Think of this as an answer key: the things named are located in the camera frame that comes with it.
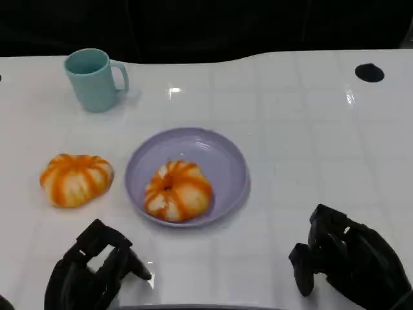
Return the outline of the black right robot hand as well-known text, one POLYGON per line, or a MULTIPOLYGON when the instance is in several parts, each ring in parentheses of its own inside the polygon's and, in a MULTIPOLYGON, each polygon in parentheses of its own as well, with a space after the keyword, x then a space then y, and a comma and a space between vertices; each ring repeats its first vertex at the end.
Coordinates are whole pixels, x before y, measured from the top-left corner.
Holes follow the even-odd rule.
POLYGON ((297 288, 309 296, 314 275, 364 309, 412 309, 412 284, 393 248, 375 230, 319 204, 310 217, 306 244, 288 258, 297 288))

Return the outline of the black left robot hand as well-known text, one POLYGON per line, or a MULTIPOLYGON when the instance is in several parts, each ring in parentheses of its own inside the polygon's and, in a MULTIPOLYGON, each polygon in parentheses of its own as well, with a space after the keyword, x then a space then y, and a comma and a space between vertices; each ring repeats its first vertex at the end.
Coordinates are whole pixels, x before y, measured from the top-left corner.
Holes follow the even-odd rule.
POLYGON ((94 220, 60 259, 48 281, 45 309, 108 309, 130 273, 152 279, 119 231, 94 220))

